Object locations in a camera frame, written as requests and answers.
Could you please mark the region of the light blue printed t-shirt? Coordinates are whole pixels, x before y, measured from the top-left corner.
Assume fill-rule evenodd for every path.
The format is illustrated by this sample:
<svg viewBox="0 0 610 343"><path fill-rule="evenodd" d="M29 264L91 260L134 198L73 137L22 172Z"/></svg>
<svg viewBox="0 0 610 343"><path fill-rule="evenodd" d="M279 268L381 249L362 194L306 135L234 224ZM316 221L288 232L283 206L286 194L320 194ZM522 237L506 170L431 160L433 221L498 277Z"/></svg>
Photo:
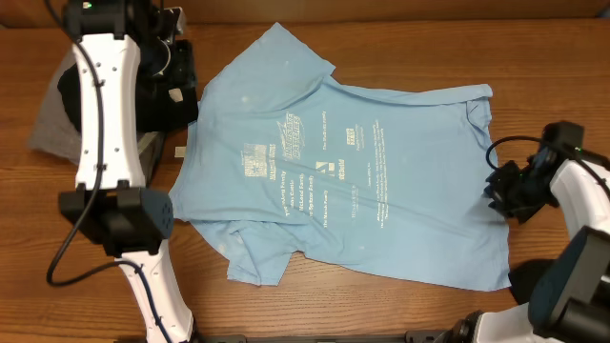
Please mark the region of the light blue printed t-shirt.
<svg viewBox="0 0 610 343"><path fill-rule="evenodd" d="M510 284L508 228L483 190L492 89L342 85L271 26L204 89L170 196L229 262L277 285L291 256L474 291Z"/></svg>

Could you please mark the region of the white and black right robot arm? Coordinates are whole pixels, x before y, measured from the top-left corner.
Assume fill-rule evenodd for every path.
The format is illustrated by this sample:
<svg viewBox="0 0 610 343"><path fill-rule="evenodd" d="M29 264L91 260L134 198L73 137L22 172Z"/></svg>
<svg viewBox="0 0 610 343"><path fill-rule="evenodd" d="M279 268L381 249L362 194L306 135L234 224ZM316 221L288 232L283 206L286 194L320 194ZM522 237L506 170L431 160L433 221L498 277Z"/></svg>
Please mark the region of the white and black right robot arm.
<svg viewBox="0 0 610 343"><path fill-rule="evenodd" d="M495 167L485 195L491 208L519 223L549 205L561 209L570 242L555 260L530 261L521 304L475 312L440 333L440 343L606 342L609 339L609 160L583 148L584 128L560 121L537 138L538 151L521 169Z"/></svg>

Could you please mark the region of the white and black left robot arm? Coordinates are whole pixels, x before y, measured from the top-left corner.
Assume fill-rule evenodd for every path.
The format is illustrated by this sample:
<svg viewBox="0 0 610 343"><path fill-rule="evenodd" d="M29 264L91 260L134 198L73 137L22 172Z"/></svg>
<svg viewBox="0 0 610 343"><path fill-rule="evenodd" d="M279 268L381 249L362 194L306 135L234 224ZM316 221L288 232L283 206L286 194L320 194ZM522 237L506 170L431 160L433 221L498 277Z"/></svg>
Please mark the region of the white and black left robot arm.
<svg viewBox="0 0 610 343"><path fill-rule="evenodd" d="M70 1L55 21L72 42L81 115L75 188L60 194L60 211L124 273L147 341L197 342L169 253L172 201L148 187L137 146L140 117L167 131L197 117L184 11L150 1Z"/></svg>

